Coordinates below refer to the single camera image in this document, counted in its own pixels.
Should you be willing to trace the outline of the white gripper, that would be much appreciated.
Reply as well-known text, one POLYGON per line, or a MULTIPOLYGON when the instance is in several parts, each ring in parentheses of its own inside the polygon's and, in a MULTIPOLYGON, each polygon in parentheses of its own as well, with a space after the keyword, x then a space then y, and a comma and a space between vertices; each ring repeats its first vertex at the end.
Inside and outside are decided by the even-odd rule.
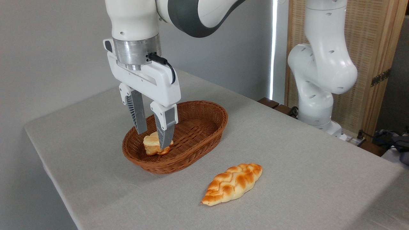
POLYGON ((140 70, 128 69, 117 61, 112 39, 104 40, 104 48, 114 77, 119 85, 121 99, 130 111, 138 134, 148 130, 142 94, 154 100, 150 107, 154 112, 155 125, 161 149, 171 145, 175 124, 178 124, 177 104, 181 99, 176 72, 168 65, 155 61, 142 65, 140 70))

